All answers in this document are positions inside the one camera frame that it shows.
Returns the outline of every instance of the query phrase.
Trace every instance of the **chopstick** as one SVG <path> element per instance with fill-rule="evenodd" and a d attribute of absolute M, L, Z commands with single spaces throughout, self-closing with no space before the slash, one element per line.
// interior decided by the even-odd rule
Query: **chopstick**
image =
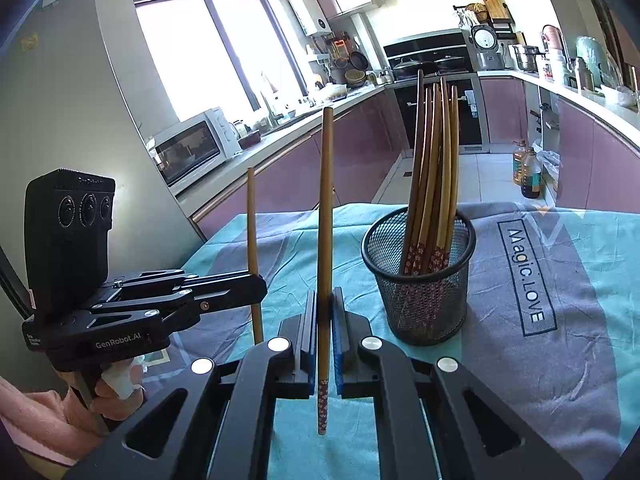
<path fill-rule="evenodd" d="M 435 247 L 430 254 L 429 272 L 440 270 L 443 266 L 446 252 L 447 233 L 449 231 L 449 203 L 451 200 L 451 115 L 449 111 L 449 95 L 447 83 L 440 79 L 442 86 L 442 160 L 440 207 L 438 212 L 438 228 L 436 231 Z"/>
<path fill-rule="evenodd" d="M 449 225 L 442 267 L 449 265 L 451 242 L 456 227 L 456 207 L 458 205 L 458 163 L 460 154 L 460 117 L 458 116 L 458 88 L 451 86 L 451 199 L 449 202 Z"/>
<path fill-rule="evenodd" d="M 431 227 L 431 216 L 433 214 L 434 196 L 436 192 L 436 182 L 438 179 L 438 159 L 440 156 L 440 120 L 442 109 L 440 105 L 441 96 L 438 84 L 433 86 L 433 120 L 431 121 L 431 140 L 429 143 L 429 167 L 426 177 L 426 190 L 424 194 L 424 206 L 422 208 L 422 219 L 418 242 L 415 250 L 413 274 L 419 274 L 422 270 L 424 250 L 427 245 L 428 235 Z"/>
<path fill-rule="evenodd" d="M 418 102 L 417 113 L 415 118 L 415 142 L 414 142 L 414 167 L 411 174 L 411 191 L 409 193 L 409 207 L 407 209 L 406 224 L 404 227 L 404 241 L 402 243 L 402 256 L 400 260 L 400 272 L 408 273 L 406 270 L 407 262 L 409 265 L 413 263 L 414 247 L 412 246 L 412 231 L 414 230 L 414 222 L 418 201 L 418 190 L 420 188 L 420 180 L 422 177 L 423 149 L 424 149 L 424 72 L 418 70 Z"/>
<path fill-rule="evenodd" d="M 249 168 L 246 172 L 246 252 L 249 272 L 258 274 L 258 238 L 255 226 L 255 170 Z M 251 306 L 251 325 L 254 329 L 254 344 L 264 341 L 262 332 L 262 305 L 254 303 Z"/>
<path fill-rule="evenodd" d="M 326 434 L 329 394 L 329 345 L 332 302 L 332 243 L 334 227 L 334 109 L 322 111 L 318 219 L 318 434 Z"/>

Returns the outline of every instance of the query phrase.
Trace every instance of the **plastic bag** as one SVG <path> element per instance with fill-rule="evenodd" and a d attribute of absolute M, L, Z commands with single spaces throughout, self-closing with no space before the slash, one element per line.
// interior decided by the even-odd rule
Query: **plastic bag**
<path fill-rule="evenodd" d="M 532 147 L 533 151 L 536 152 L 537 160 L 545 167 L 546 172 L 551 178 L 557 182 L 560 168 L 560 155 L 556 152 L 543 150 L 539 140 L 535 140 Z"/>
<path fill-rule="evenodd" d="M 575 41 L 575 51 L 589 67 L 596 86 L 605 84 L 611 88 L 622 85 L 622 74 L 613 61 L 613 57 L 595 38 L 578 36 Z"/>

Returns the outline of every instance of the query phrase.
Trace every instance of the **hand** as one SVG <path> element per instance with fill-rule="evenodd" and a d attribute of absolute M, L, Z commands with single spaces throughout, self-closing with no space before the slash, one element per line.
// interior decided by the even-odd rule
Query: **hand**
<path fill-rule="evenodd" d="M 130 365 L 133 359 L 120 361 L 119 363 L 125 363 Z M 57 374 L 70 386 L 78 389 L 76 386 L 76 374 L 75 372 L 57 372 Z M 141 365 L 135 365 L 131 367 L 129 371 L 129 377 L 134 384 L 142 384 L 143 369 Z M 115 391 L 106 383 L 103 379 L 98 380 L 95 385 L 95 394 L 97 397 L 92 400 L 89 405 L 89 410 L 94 413 L 99 413 L 105 418 L 111 420 L 125 420 L 129 415 L 135 412 L 143 401 L 142 389 L 134 390 L 133 393 L 124 400 L 120 400 Z"/>

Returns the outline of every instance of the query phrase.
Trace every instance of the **cooking oil bottle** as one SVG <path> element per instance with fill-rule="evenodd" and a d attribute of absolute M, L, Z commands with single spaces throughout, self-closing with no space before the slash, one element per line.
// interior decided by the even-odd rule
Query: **cooking oil bottle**
<path fill-rule="evenodd" d="M 515 150 L 513 150 L 513 183 L 520 185 L 520 177 L 522 176 L 522 157 L 527 153 L 527 143 L 524 139 L 514 140 L 514 144 L 517 144 Z"/>
<path fill-rule="evenodd" d="M 520 192 L 526 198 L 540 196 L 540 181 L 542 180 L 542 165 L 536 157 L 533 148 L 529 148 L 522 157 Z"/>

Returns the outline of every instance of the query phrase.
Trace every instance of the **metal bolt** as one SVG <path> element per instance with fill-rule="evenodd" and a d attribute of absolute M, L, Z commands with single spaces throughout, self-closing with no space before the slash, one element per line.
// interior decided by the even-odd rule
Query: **metal bolt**
<path fill-rule="evenodd" d="M 455 372 L 458 369 L 458 361 L 451 357 L 443 357 L 438 360 L 438 368 L 443 372 Z"/>
<path fill-rule="evenodd" d="M 368 336 L 360 343 L 367 350 L 379 350 L 382 347 L 382 341 L 375 336 Z"/>

